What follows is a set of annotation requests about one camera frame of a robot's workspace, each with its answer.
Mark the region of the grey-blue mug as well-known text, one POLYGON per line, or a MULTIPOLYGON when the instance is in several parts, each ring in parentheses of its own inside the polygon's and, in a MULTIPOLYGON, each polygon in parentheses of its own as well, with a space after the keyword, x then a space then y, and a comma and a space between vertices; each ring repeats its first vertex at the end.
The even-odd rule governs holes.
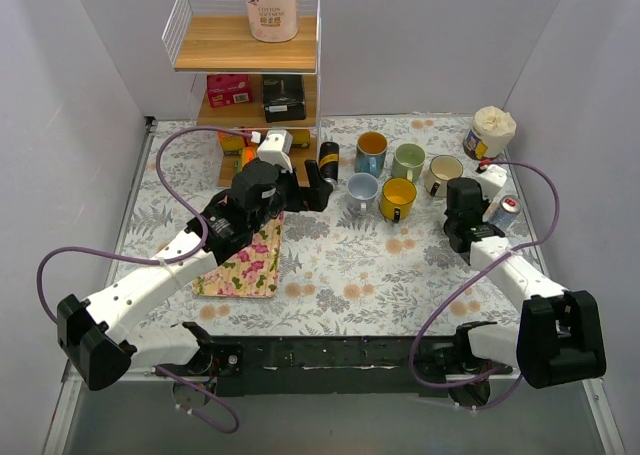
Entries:
POLYGON ((379 192, 378 180, 368 173, 356 173, 347 182, 347 209, 354 216, 369 212, 379 192))

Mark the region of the blue butterfly ceramic mug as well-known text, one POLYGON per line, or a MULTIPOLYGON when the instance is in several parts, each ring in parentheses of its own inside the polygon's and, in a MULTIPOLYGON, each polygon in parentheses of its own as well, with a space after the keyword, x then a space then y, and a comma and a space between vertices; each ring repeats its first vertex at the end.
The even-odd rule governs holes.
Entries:
POLYGON ((368 173, 375 178, 382 174, 388 141, 378 132, 362 134, 356 144, 355 172, 368 173))

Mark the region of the yellow mug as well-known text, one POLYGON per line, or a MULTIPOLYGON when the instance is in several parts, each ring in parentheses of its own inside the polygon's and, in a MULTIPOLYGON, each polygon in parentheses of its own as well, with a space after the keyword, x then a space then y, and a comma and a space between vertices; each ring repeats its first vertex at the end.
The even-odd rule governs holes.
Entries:
POLYGON ((380 212, 384 218, 399 223, 404 220, 417 197, 415 185, 404 178, 390 178, 382 187, 380 212))

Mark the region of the light green mug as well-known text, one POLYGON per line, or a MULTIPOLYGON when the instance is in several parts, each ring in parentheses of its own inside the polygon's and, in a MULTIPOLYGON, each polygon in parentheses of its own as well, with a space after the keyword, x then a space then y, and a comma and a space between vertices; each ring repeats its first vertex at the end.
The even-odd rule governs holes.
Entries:
POLYGON ((426 160, 425 151, 417 144, 405 143, 394 152, 391 169, 393 178, 406 179, 416 184, 426 160))

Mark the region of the cream ceramic mug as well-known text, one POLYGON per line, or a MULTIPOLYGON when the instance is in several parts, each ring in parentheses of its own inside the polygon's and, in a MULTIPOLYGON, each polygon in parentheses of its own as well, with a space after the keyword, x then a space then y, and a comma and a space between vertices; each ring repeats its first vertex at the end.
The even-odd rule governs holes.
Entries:
POLYGON ((448 181, 461 177, 463 171, 461 161, 454 156, 439 155, 434 157, 424 176, 427 193, 432 197, 445 197, 448 181))

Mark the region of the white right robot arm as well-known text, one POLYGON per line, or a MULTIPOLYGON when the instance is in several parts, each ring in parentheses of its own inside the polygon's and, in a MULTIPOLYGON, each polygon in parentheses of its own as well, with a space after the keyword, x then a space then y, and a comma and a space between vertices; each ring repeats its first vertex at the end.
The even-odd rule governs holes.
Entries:
POLYGON ((520 311, 520 321, 516 328, 494 323, 470 328, 452 348, 454 364, 469 373, 488 360, 511 366, 537 389, 604 375, 594 296, 563 287, 516 254, 504 232, 483 220, 488 205, 479 181, 448 181, 444 232, 453 251, 478 271, 506 257, 486 276, 520 311))

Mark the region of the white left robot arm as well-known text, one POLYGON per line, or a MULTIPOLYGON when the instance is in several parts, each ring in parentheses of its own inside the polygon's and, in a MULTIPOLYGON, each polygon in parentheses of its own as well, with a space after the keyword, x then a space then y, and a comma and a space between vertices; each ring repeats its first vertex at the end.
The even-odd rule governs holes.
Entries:
POLYGON ((305 169, 309 184, 302 187, 294 172, 249 162, 146 265, 83 300, 69 295, 59 302, 59 345, 89 389, 102 390, 134 368, 169 365, 189 375, 210 370, 214 341, 198 324, 137 325, 176 291, 248 247, 282 212, 323 211, 333 187, 316 161, 306 161, 305 169))

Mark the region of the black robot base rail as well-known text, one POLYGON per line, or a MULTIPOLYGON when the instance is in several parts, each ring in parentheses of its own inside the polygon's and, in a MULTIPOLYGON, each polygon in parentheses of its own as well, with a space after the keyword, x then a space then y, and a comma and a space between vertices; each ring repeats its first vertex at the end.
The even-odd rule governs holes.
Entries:
POLYGON ((216 336, 194 361, 169 364, 183 377, 203 377, 221 397, 280 394, 414 393, 464 406, 488 403, 488 380, 444 388, 449 376, 470 378, 492 363, 462 353, 456 338, 427 336, 413 361, 410 336, 216 336))

